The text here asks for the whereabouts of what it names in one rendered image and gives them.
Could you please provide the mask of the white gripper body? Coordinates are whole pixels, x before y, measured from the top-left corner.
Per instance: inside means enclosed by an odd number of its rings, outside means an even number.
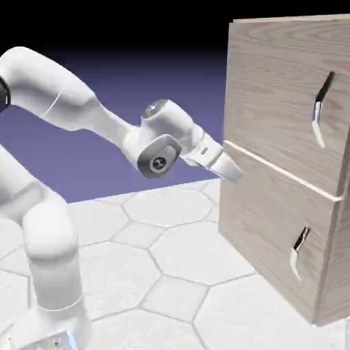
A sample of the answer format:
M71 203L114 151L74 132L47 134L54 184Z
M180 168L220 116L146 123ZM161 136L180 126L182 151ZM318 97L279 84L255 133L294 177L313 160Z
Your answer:
M218 156L208 170L218 175L220 178L232 183L240 179L242 175L239 166L224 151Z

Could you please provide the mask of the small light wood door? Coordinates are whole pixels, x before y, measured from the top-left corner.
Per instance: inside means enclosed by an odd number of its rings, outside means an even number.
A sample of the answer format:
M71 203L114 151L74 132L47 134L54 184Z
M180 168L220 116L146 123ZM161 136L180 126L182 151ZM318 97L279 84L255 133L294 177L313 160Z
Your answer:
M277 172L229 144L241 168L236 183L221 184L219 229L234 248L308 322L343 318L341 303L327 285L330 244L339 202ZM290 267L291 248L304 226L311 231Z

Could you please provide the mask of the large light wood door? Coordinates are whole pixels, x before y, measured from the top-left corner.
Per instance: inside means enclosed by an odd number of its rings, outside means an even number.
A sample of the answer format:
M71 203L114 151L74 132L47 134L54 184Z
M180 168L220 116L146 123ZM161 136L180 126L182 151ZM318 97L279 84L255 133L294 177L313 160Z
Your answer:
M321 148L312 130L323 100ZM259 18L230 24L225 137L268 162L340 197L350 141L350 15Z

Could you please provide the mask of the light wood cabinet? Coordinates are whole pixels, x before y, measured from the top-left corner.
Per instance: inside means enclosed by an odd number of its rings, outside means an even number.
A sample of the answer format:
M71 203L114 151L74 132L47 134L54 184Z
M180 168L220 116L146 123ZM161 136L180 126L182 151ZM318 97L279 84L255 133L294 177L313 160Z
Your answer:
M316 16L340 16L350 14L333 14L333 15L316 15ZM294 16L294 17L314 17L314 16ZM277 18L294 18L294 17L277 17ZM224 108L224 128L225 128L225 108ZM310 183L304 182L302 179L292 175L282 168L268 162L266 159L249 151L240 145L227 140L224 130L224 145L229 144L232 147L244 152L255 160L271 167L277 172L297 181L299 184L305 185L312 190L325 195L326 197L338 201L339 209L336 219L336 228L332 235L330 244L330 258L328 267L327 285L330 287L330 293L336 296L337 301L341 303L341 311L343 318L350 316L350 141L346 146L347 164L345 169L345 190L342 196L332 197L329 194L319 191Z

